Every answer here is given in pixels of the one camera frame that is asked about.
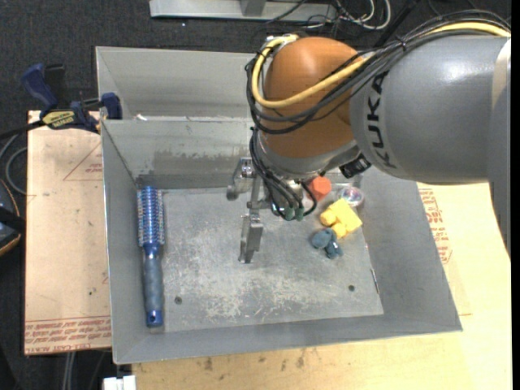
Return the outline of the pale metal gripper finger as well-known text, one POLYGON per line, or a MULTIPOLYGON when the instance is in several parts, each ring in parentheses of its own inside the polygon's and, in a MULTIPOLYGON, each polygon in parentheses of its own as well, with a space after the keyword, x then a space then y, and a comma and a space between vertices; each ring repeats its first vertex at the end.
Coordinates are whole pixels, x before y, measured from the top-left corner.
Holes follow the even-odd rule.
POLYGON ((231 181, 227 186, 227 199, 229 201, 235 201, 241 194, 250 191, 256 176, 257 173, 252 158, 240 158, 232 174, 231 181))
POLYGON ((250 212, 243 217, 240 234, 239 261, 249 264, 253 256, 259 251, 264 225, 258 212, 250 212))

